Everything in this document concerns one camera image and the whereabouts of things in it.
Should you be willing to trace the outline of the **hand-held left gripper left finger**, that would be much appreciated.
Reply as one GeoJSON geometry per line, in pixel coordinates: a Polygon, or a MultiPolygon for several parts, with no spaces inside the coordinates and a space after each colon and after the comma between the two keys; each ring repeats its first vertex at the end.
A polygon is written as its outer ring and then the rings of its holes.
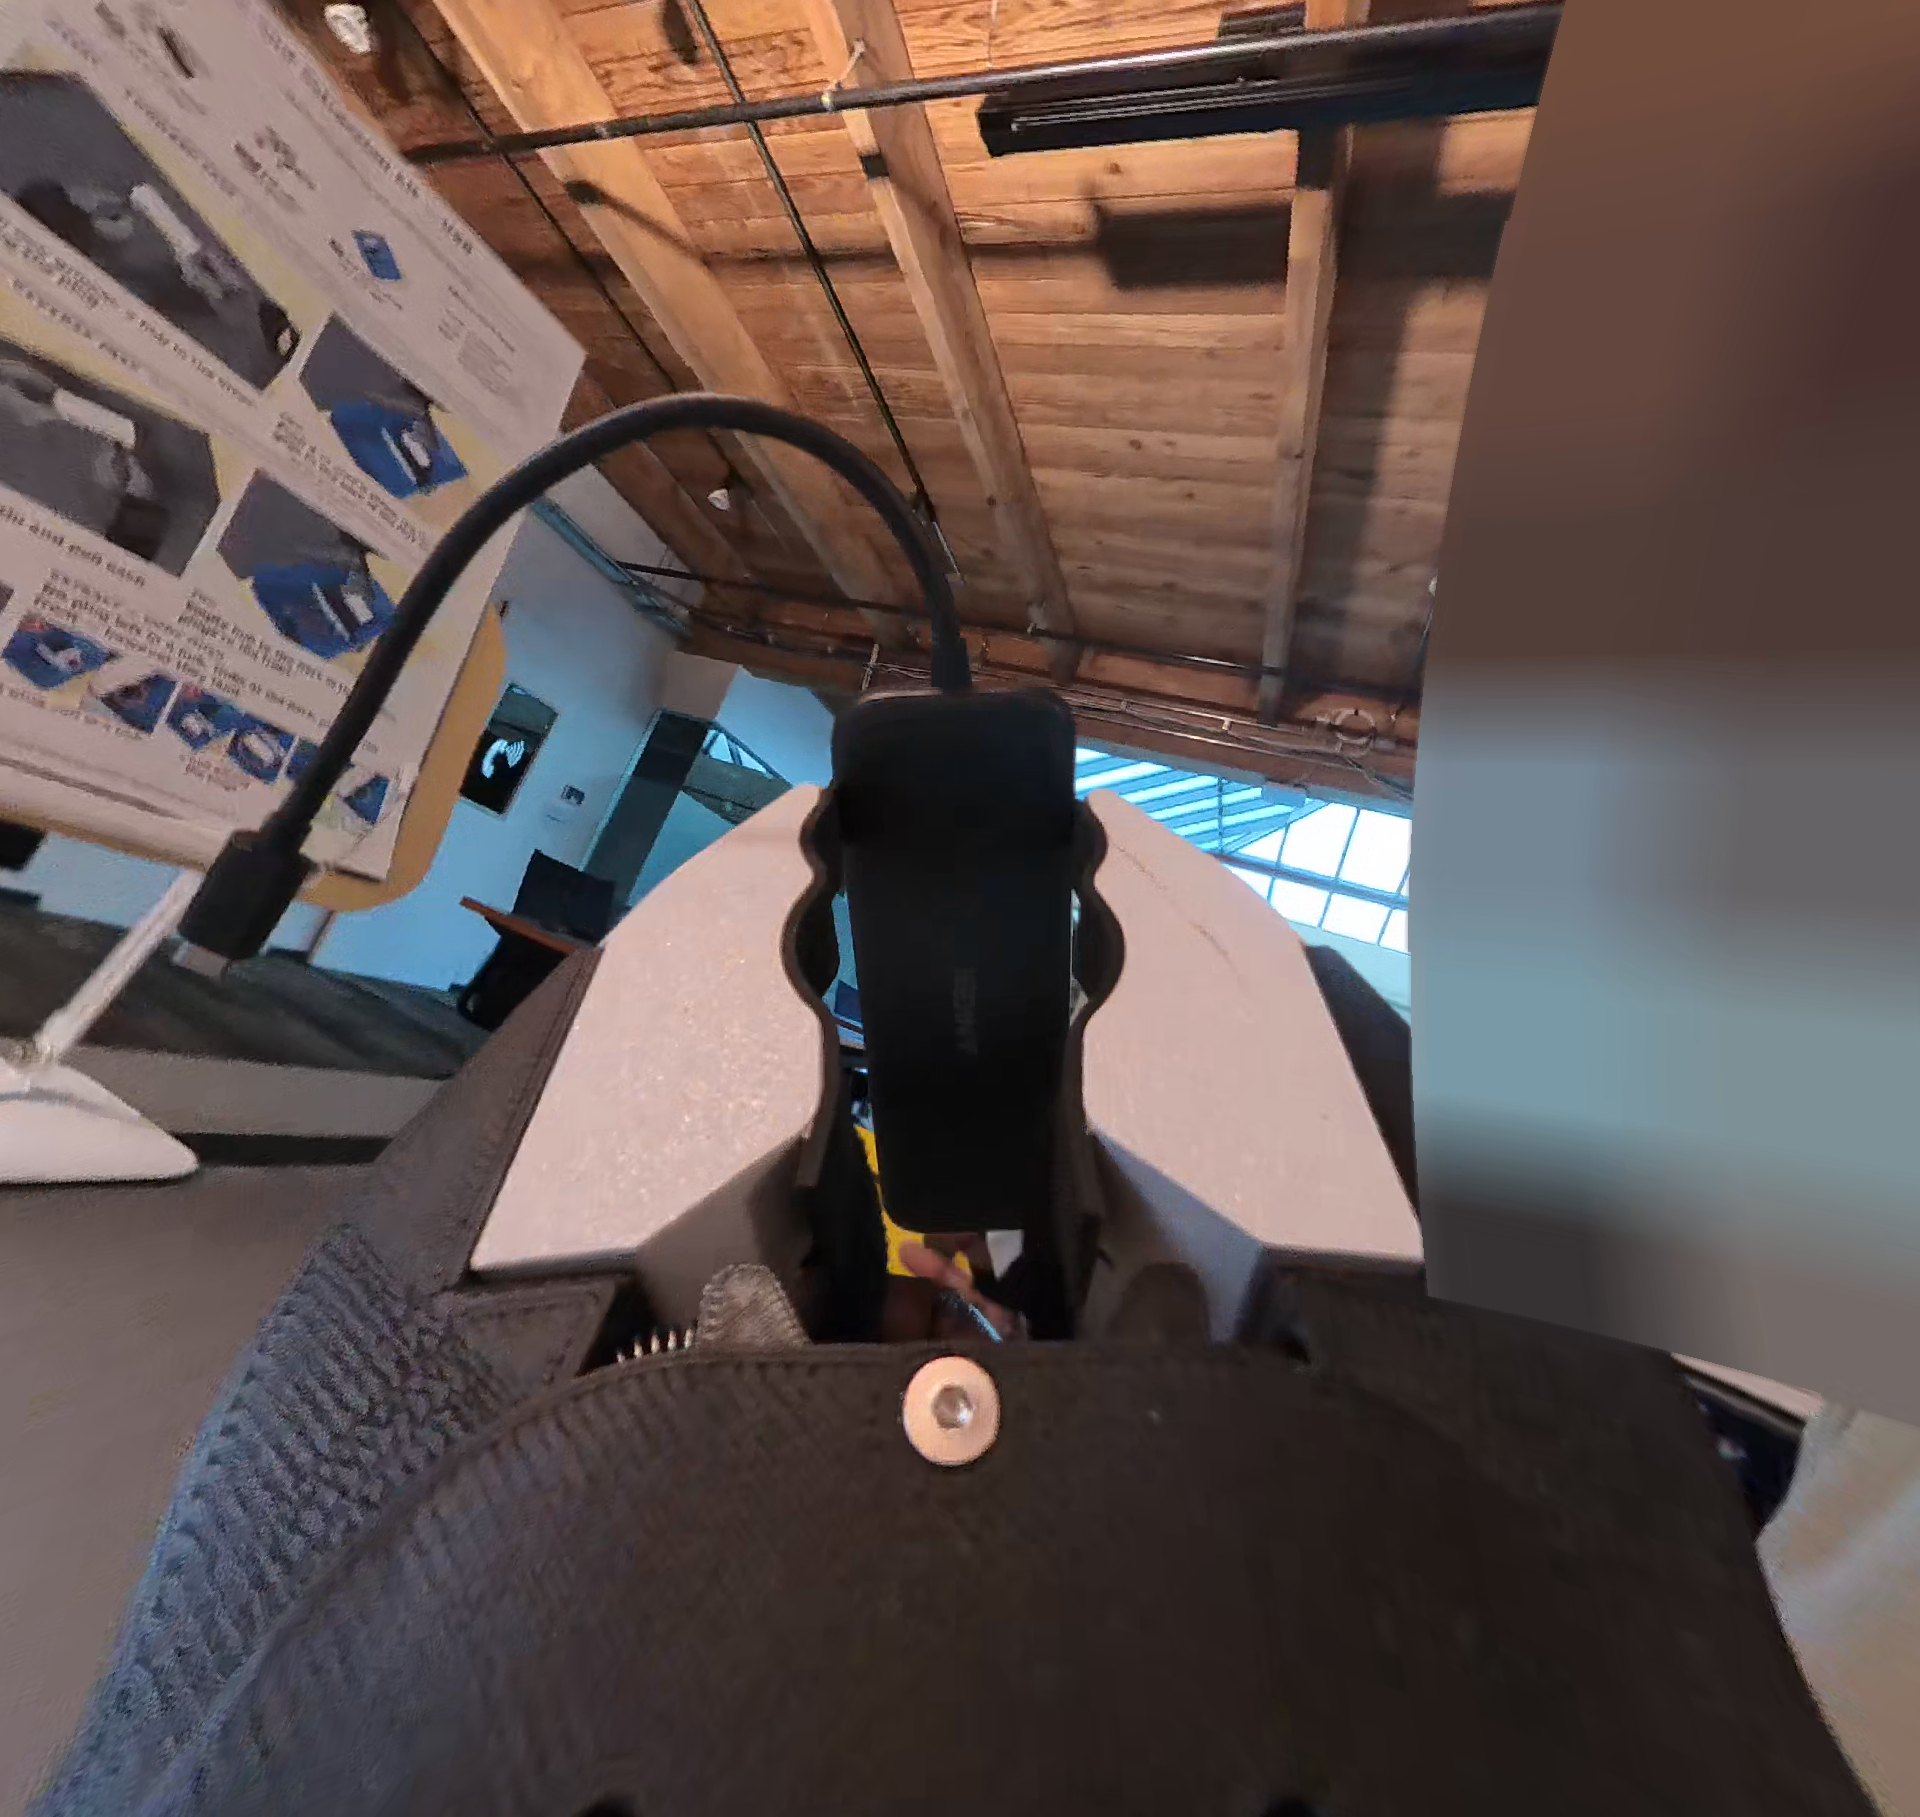
{"type": "Polygon", "coordinates": [[[611,930],[471,1267],[628,1270],[702,1292],[732,1265],[798,1287],[798,1158],[828,1088],[826,1009],[789,965],[816,881],[789,788],[611,930]]]}

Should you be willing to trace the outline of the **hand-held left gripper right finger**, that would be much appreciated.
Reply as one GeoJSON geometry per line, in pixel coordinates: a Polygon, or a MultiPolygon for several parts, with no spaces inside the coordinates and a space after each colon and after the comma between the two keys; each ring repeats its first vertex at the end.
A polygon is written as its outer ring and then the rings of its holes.
{"type": "Polygon", "coordinates": [[[1090,1292],[1103,1334],[1137,1275],[1182,1265],[1212,1341],[1262,1270],[1420,1281],[1423,1236],[1296,930],[1221,859],[1098,792],[1085,926],[1115,944],[1090,990],[1090,1292]]]}

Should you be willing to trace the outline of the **person's left hand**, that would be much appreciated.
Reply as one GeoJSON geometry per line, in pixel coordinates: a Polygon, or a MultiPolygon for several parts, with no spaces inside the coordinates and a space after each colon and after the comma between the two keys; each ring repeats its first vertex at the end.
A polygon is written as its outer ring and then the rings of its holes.
{"type": "Polygon", "coordinates": [[[1028,1324],[1018,1316],[1018,1309],[984,1294],[961,1253],[903,1238],[896,1245],[896,1261],[903,1265],[903,1275],[924,1281],[933,1292],[933,1302],[939,1302],[937,1316],[944,1316],[953,1331],[965,1325],[987,1341],[1028,1336],[1028,1324]]]}

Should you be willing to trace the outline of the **large instruction board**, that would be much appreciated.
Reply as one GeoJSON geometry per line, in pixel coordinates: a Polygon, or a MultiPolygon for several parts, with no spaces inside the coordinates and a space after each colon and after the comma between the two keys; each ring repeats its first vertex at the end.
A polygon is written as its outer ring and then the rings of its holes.
{"type": "Polygon", "coordinates": [[[2,0],[2,805],[259,828],[581,365],[265,0],[2,0]]]}

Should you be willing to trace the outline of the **black ceiling track rail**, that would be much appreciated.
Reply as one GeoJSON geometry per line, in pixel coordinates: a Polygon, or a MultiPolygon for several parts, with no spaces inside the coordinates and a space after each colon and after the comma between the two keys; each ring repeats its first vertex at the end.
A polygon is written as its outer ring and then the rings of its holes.
{"type": "Polygon", "coordinates": [[[1356,28],[1251,28],[1182,60],[1092,60],[984,96],[991,157],[1453,121],[1535,109],[1565,0],[1356,28]]]}

